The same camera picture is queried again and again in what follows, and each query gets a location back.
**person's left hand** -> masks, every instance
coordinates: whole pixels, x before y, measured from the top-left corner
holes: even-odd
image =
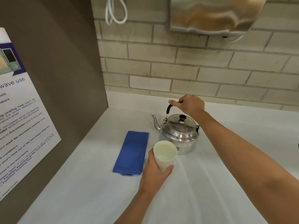
[[[158,169],[155,161],[153,148],[149,151],[149,159],[143,169],[143,174],[139,184],[139,191],[147,193],[152,198],[161,188],[164,181],[171,174],[173,165],[170,165],[164,173],[161,173]]]

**brown partition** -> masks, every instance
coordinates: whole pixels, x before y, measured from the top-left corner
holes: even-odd
[[[90,0],[1,0],[4,27],[61,142],[0,202],[14,224],[107,109]]]

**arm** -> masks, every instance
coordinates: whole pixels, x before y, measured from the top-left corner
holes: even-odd
[[[169,166],[164,173],[161,173],[155,161],[153,149],[151,149],[149,159],[143,169],[139,190],[114,224],[140,224],[152,199],[171,174],[172,169],[173,165]]]
[[[204,111],[204,102],[185,95],[178,103],[194,118],[250,201],[270,224],[299,223],[299,181],[277,162]]]

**cup rim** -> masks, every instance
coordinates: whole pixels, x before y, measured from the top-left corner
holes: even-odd
[[[167,144],[170,144],[171,146],[173,146],[173,148],[175,148],[175,151],[177,152],[177,149],[176,149],[176,146],[174,145],[174,143],[172,143],[172,142],[170,142],[170,141],[159,141],[159,142],[157,142],[157,143],[154,145],[154,148],[153,148],[153,152],[154,152],[155,157],[156,157],[159,161],[161,161],[161,162],[168,162],[168,161],[173,160],[173,159],[176,157],[176,152],[175,152],[175,155],[174,155],[173,158],[171,158],[171,159],[169,159],[169,160],[166,160],[166,161],[160,160],[160,159],[156,156],[156,154],[155,154],[155,146],[156,146],[158,143],[161,143],[161,142],[164,142],[164,143],[166,142]]]

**poster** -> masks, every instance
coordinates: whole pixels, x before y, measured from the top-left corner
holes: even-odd
[[[5,29],[0,28],[0,201],[60,140]]]

